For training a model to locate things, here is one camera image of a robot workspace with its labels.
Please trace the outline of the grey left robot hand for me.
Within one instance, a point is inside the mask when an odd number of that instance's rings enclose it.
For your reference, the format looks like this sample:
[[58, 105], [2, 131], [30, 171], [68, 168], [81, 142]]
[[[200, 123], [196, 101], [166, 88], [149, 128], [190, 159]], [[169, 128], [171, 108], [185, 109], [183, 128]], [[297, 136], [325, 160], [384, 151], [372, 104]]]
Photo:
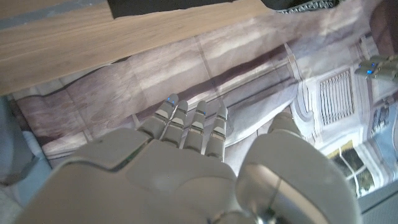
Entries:
[[397, 83], [397, 55], [375, 55], [359, 63], [355, 75]]

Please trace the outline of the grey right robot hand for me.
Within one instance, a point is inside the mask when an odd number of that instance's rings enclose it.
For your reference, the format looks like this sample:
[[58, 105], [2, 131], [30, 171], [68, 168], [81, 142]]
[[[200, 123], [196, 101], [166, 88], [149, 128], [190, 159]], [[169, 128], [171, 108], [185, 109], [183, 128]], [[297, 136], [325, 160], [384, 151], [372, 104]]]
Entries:
[[184, 130], [175, 94], [137, 129], [94, 140], [60, 164], [17, 223], [361, 223], [342, 171], [278, 113], [238, 173], [224, 162], [228, 111], [203, 142], [206, 103]]

